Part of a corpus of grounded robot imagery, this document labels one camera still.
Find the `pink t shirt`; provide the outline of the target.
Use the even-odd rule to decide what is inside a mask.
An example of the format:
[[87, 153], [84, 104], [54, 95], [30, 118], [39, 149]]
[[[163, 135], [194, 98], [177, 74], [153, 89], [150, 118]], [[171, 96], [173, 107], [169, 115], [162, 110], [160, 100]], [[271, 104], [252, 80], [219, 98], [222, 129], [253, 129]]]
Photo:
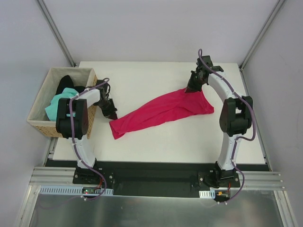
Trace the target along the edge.
[[214, 107], [202, 91], [186, 93], [184, 88], [159, 96], [137, 110], [109, 123], [114, 139], [126, 133], [158, 126], [194, 115], [213, 114]]

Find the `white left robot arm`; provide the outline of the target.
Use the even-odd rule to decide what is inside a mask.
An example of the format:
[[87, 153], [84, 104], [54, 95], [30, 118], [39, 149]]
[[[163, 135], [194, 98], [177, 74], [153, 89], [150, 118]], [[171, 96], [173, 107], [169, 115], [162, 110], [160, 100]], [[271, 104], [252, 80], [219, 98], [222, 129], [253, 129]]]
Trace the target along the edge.
[[99, 107], [105, 118], [117, 119], [117, 109], [110, 97], [109, 78], [98, 80], [96, 85], [88, 87], [72, 98], [60, 98], [56, 117], [56, 130], [67, 139], [77, 158], [77, 166], [87, 169], [84, 179], [95, 184], [100, 179], [100, 172], [94, 169], [96, 162], [93, 149], [88, 142], [90, 107]]

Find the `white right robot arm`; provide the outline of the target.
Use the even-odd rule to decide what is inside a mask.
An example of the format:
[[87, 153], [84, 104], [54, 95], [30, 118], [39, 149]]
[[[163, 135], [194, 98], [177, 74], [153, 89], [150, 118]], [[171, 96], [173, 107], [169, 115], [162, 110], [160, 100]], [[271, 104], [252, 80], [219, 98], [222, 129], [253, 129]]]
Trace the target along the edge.
[[214, 66], [209, 55], [198, 51], [195, 71], [191, 72], [185, 92], [194, 93], [209, 85], [223, 102], [219, 125], [223, 132], [221, 153], [216, 162], [220, 171], [213, 174], [217, 186], [225, 186], [230, 181], [227, 171], [236, 168], [236, 156], [241, 140], [253, 141], [256, 137], [256, 120], [253, 100], [250, 96], [241, 96], [222, 75], [221, 66]]

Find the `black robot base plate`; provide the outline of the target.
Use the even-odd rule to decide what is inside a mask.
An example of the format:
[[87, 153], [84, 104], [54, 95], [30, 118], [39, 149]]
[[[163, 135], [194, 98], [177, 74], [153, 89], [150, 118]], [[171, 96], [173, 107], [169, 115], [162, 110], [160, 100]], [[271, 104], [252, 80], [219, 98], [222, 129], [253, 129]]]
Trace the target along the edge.
[[76, 167], [74, 184], [101, 184], [114, 195], [197, 198], [211, 188], [240, 188], [236, 170], [215, 164], [98, 161], [92, 170]]

